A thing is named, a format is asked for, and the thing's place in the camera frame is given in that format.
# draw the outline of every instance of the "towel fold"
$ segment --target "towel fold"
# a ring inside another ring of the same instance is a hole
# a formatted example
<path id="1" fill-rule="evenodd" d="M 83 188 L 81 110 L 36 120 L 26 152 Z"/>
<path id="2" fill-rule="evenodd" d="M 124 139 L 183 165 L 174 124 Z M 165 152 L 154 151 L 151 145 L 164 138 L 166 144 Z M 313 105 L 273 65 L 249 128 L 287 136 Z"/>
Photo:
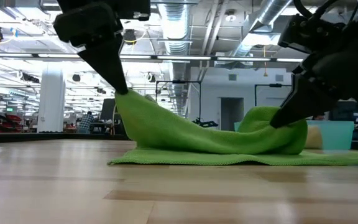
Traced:
<path id="1" fill-rule="evenodd" d="M 269 125 L 278 108 L 251 109 L 239 132 L 202 128 L 134 91 L 116 94 L 128 136 L 137 147 L 109 164 L 229 165 L 256 161 L 275 166 L 354 165 L 358 152 L 315 154 L 303 152 L 308 126 L 301 120 L 275 129 Z"/>

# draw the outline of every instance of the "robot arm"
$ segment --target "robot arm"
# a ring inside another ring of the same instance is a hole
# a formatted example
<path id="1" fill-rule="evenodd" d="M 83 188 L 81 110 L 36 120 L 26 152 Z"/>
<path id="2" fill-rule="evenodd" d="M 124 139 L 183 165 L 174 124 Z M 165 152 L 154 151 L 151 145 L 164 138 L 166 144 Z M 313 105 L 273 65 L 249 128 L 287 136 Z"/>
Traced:
<path id="1" fill-rule="evenodd" d="M 293 71 L 292 91 L 271 121 L 275 128 L 332 109 L 338 100 L 358 102 L 358 18 L 345 24 L 321 20 L 328 0 L 315 14 L 292 17 L 279 45 L 310 54 Z"/>

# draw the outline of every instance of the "ceiling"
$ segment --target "ceiling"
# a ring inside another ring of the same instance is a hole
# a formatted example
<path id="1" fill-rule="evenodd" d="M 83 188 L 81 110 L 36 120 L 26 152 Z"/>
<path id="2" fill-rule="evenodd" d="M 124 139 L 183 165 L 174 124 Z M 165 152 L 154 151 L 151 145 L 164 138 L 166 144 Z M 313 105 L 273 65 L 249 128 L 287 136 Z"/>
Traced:
<path id="1" fill-rule="evenodd" d="M 124 44 L 122 54 L 134 55 L 165 55 L 167 54 L 165 44 L 167 38 L 162 27 L 162 18 L 158 13 L 156 2 L 166 2 L 152 0 L 152 13 L 147 22 L 122 21 L 124 29 L 134 29 L 138 41 Z M 211 47 L 211 54 L 227 54 L 236 49 L 244 38 L 243 25 L 247 15 L 258 13 L 261 0 L 229 1 L 227 9 L 233 9 L 236 19 L 227 21 L 223 19 L 218 25 L 219 9 L 222 8 L 223 1 L 218 1 L 218 13 L 215 18 L 211 18 L 211 8 L 215 0 L 191 0 L 187 1 L 190 8 L 190 34 L 185 40 L 190 43 L 190 55 L 202 55 L 201 49 L 205 41 L 207 27 L 212 19 L 212 31 L 217 29 L 217 36 Z M 308 9 L 315 9 L 325 0 L 302 0 Z M 59 13 L 54 0 L 44 0 L 39 4 L 38 0 L 16 1 L 14 7 L 0 6 L 0 27 L 4 39 L 0 43 L 0 52 L 4 53 L 35 53 L 35 54 L 75 54 L 80 49 L 73 48 L 70 44 L 61 42 L 54 29 L 53 22 Z M 352 11 L 355 1 L 339 1 L 330 11 L 332 17 L 342 17 Z M 281 18 L 285 21 L 285 16 L 296 14 L 296 9 L 288 6 Z M 304 58 L 304 54 L 294 50 L 282 49 L 277 43 L 267 42 L 264 45 L 253 47 L 249 56 L 253 57 L 280 57 L 280 58 Z M 23 73 L 38 78 L 42 81 L 42 69 L 46 60 L 39 58 L 14 59 L 0 58 L 0 104 L 16 105 L 17 112 L 30 115 L 36 113 L 39 103 L 40 84 L 24 81 L 21 78 Z M 100 75 L 98 75 L 87 63 L 79 60 L 59 60 L 60 66 L 66 76 L 66 115 L 70 113 L 84 113 L 88 110 L 100 111 L 103 100 L 112 98 L 114 90 Z M 290 68 L 291 63 L 268 63 L 268 67 Z M 254 66 L 265 66 L 264 63 L 255 63 Z M 148 80 L 148 75 L 152 74 L 156 80 L 172 80 L 172 63 L 165 61 L 156 62 L 123 62 L 124 73 L 130 87 L 141 94 L 155 94 L 155 83 Z M 73 81 L 74 74 L 81 76 L 80 82 Z M 95 87 L 102 88 L 105 94 L 97 92 Z M 178 92 L 170 88 L 161 88 L 159 104 L 168 110 L 184 115 L 178 108 Z M 180 97 L 186 97 L 186 88 L 179 93 Z"/>

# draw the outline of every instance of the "white wall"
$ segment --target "white wall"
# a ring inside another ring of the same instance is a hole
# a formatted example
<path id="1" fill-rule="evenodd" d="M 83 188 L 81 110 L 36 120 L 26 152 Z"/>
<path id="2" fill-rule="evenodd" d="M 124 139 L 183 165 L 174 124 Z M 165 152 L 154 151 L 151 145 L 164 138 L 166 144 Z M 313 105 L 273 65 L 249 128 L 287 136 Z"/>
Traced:
<path id="1" fill-rule="evenodd" d="M 191 69 L 192 80 L 196 80 L 199 68 Z M 244 114 L 255 105 L 255 85 L 277 83 L 275 75 L 284 75 L 282 85 L 291 84 L 290 73 L 284 68 L 268 68 L 267 77 L 264 77 L 265 70 L 259 69 L 235 69 L 226 70 L 225 68 L 209 68 L 203 80 L 201 89 L 201 118 L 204 121 L 215 121 L 219 119 L 219 97 L 243 98 Z M 237 74 L 237 81 L 229 81 L 229 74 Z M 195 87 L 189 91 L 188 119 L 194 120 L 198 117 L 198 92 Z"/>

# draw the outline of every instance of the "doorway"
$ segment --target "doorway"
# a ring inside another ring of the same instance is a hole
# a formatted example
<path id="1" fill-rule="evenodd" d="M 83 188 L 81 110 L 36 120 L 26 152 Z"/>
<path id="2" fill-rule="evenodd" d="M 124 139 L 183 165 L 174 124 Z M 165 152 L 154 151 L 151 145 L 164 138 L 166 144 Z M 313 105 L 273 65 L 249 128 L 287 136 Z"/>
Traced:
<path id="1" fill-rule="evenodd" d="M 220 98 L 220 130 L 234 131 L 234 123 L 244 118 L 243 98 Z"/>

